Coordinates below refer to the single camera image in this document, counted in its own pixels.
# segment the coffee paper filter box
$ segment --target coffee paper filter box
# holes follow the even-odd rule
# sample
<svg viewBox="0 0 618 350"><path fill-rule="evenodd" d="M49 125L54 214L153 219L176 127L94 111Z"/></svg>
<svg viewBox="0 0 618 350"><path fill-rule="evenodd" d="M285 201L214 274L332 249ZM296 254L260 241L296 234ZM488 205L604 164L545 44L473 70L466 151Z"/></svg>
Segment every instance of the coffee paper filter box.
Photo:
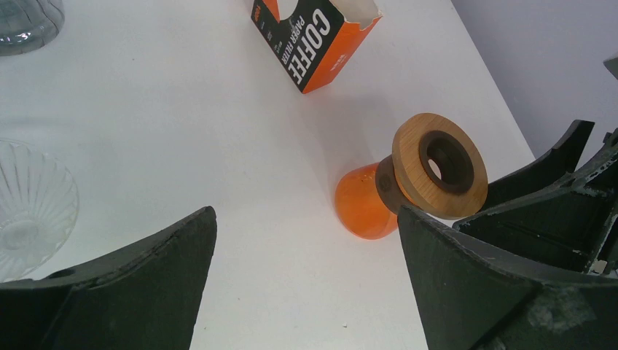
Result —
<svg viewBox="0 0 618 350"><path fill-rule="evenodd" d="M373 0L298 0L284 19L281 5L255 0L251 17L302 93L332 82L382 18Z"/></svg>

